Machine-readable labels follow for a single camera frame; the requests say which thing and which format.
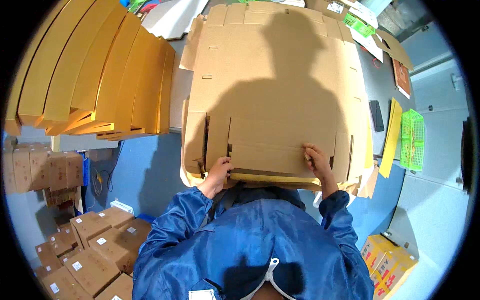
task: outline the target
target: yellow cardboard sheet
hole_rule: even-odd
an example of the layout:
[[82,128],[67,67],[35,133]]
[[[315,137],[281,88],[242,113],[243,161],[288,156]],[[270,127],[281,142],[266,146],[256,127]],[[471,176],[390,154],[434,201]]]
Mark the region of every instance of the yellow cardboard sheet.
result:
[[392,98],[392,105],[390,107],[390,118],[388,120],[387,138],[385,141],[384,155],[382,164],[380,165],[379,173],[388,178],[390,170],[392,169],[393,159],[395,156],[396,143],[398,133],[400,132],[400,125],[402,119],[402,107]]

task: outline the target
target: unfolded cardboard box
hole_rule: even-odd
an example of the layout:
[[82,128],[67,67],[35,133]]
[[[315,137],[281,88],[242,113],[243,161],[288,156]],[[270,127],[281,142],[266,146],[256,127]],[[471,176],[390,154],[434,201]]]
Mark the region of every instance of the unfolded cardboard box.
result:
[[49,274],[61,268],[61,263],[49,242],[36,246],[35,252]]
[[89,248],[88,240],[112,228],[107,221],[94,212],[72,218],[70,224],[78,242],[78,247],[82,250]]
[[132,300],[133,281],[127,274],[120,275],[95,300]]
[[218,5],[194,20],[180,64],[194,71],[187,173],[199,177],[228,154],[232,178],[318,188],[301,147],[311,142],[331,157],[338,182],[359,182],[368,99],[344,23],[278,3]]
[[43,285],[52,299],[93,300],[70,274],[62,267],[43,279]]
[[75,280],[96,297],[119,275],[117,266],[104,259],[93,249],[87,249],[69,259],[67,269]]
[[99,212],[98,216],[110,224],[112,228],[120,228],[135,218],[134,215],[118,207],[107,208],[106,210]]
[[124,273],[131,273],[138,250],[150,232],[150,223],[135,219],[121,229],[112,228],[88,241],[90,247],[115,263]]

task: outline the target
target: left hand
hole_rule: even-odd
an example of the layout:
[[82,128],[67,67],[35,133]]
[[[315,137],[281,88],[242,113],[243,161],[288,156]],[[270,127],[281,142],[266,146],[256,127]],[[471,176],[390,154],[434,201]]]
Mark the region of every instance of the left hand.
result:
[[230,176],[228,171],[233,170],[233,165],[230,163],[231,158],[223,156],[215,162],[213,167],[208,172],[205,181],[198,185],[198,189],[205,195],[205,197],[213,199],[223,189],[223,180]]

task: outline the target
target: cardboard flap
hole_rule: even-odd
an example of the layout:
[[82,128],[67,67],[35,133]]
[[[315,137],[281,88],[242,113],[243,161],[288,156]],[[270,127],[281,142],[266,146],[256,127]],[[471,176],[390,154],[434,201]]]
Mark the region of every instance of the cardboard flap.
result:
[[195,58],[197,56],[197,48],[200,42],[200,35],[204,26],[204,16],[199,14],[190,27],[187,35],[187,42],[183,48],[183,54],[180,59],[180,69],[193,71],[195,68]]
[[413,64],[410,61],[410,57],[408,57],[407,52],[405,49],[403,49],[400,42],[397,41],[393,36],[380,29],[376,29],[375,33],[378,34],[378,36],[381,37],[388,45],[386,46],[384,43],[382,43],[377,35],[372,35],[377,47],[387,52],[391,58],[401,62],[409,70],[413,71]]

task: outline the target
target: person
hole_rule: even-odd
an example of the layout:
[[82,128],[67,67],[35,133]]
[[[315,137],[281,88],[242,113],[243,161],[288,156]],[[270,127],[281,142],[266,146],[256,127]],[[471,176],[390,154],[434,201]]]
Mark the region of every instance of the person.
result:
[[[321,224],[296,190],[222,190],[233,162],[221,157],[153,222],[134,265],[132,299],[372,299],[348,193],[338,190],[323,151],[303,148],[322,185]],[[228,198],[231,207],[223,205]]]

